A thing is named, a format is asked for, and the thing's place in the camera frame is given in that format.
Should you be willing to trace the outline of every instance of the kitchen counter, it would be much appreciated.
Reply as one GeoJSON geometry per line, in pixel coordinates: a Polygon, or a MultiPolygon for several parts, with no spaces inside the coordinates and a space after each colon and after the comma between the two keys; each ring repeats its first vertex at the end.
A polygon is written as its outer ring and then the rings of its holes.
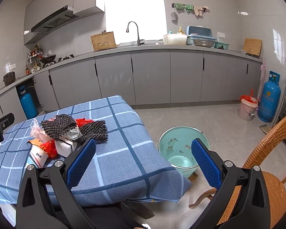
{"type": "Polygon", "coordinates": [[[236,56],[236,57],[241,57],[244,59],[250,59],[259,63],[263,62],[263,58],[255,58],[255,57],[251,57],[248,55],[244,55],[238,52],[234,52],[234,51],[230,51],[230,50],[220,50],[220,49],[215,49],[215,48],[207,48],[207,47],[200,47],[200,46],[189,46],[189,45],[142,45],[142,46],[125,46],[125,47],[117,47],[114,49],[110,49],[110,50],[103,50],[103,51],[99,51],[99,52],[88,52],[82,55],[78,55],[75,56],[74,58],[71,59],[66,59],[64,61],[60,61],[56,64],[53,64],[51,66],[48,66],[42,70],[39,70],[33,74],[27,75],[23,78],[21,78],[20,80],[17,80],[16,82],[12,83],[11,85],[7,86],[7,87],[3,87],[0,88],[0,95],[4,92],[6,92],[7,90],[9,90],[10,88],[32,78],[33,76],[40,74],[44,71],[59,67],[61,65],[65,65],[67,63],[71,63],[71,62],[75,62],[78,60],[82,60],[82,59],[88,59],[88,58],[92,58],[92,57],[97,57],[97,56],[103,56],[103,55],[107,55],[107,54],[113,54],[113,53],[120,53],[120,52],[129,52],[129,51],[140,51],[140,50],[163,50],[163,49],[175,49],[175,50],[195,50],[195,51],[204,51],[204,52],[215,52],[215,53],[221,53],[221,54],[226,54],[226,55],[230,55],[230,56],[236,56]]]}

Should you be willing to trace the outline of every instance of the tile floor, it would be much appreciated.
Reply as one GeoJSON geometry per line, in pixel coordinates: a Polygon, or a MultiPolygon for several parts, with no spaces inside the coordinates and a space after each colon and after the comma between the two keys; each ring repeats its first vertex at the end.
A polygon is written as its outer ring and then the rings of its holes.
{"type": "MultiPolygon", "coordinates": [[[[241,167],[251,151],[264,137],[259,126],[265,124],[257,116],[253,121],[243,121],[237,116],[239,104],[194,106],[179,108],[139,109],[136,112],[143,120],[155,145],[163,132],[174,126],[192,126],[208,137],[212,151],[223,160],[232,160],[241,167]]],[[[261,169],[282,180],[286,176],[286,145],[280,143],[261,164],[261,169]]],[[[188,205],[208,190],[206,179],[197,169],[197,180],[178,203],[163,202],[147,204],[155,216],[142,220],[152,229],[188,229],[205,209],[209,200],[189,209],[188,205]]]]}

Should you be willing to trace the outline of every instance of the range hood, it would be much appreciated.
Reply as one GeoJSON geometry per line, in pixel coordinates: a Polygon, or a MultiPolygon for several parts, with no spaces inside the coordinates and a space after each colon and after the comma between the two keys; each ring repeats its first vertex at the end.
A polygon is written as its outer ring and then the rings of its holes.
{"type": "Polygon", "coordinates": [[[80,17],[73,14],[73,7],[64,6],[32,27],[32,33],[50,33],[80,17]]]}

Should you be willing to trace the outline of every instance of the blue gripper pad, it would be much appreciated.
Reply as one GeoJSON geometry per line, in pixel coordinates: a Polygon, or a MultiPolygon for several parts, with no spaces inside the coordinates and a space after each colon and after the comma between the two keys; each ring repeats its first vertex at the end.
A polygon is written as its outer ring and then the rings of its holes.
{"type": "Polygon", "coordinates": [[[66,185],[69,189],[76,187],[85,170],[89,166],[93,156],[96,152],[95,140],[91,139],[82,149],[81,153],[73,161],[72,165],[69,167],[67,172],[66,185]]]}
{"type": "Polygon", "coordinates": [[[192,141],[191,150],[209,185],[219,190],[222,182],[221,171],[218,169],[217,165],[197,139],[192,141]]]}

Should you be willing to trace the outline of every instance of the black faucet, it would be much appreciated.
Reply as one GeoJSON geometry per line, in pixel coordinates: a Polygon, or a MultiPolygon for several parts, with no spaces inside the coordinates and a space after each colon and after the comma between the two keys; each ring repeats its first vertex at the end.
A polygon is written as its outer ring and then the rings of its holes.
{"type": "MultiPolygon", "coordinates": [[[[128,22],[128,25],[127,25],[127,29],[126,29],[126,33],[129,33],[129,24],[130,22],[128,22]]],[[[143,45],[144,42],[140,42],[140,37],[139,37],[139,27],[138,27],[138,24],[136,24],[136,29],[137,29],[137,32],[138,32],[138,46],[140,45],[143,45]]]]}

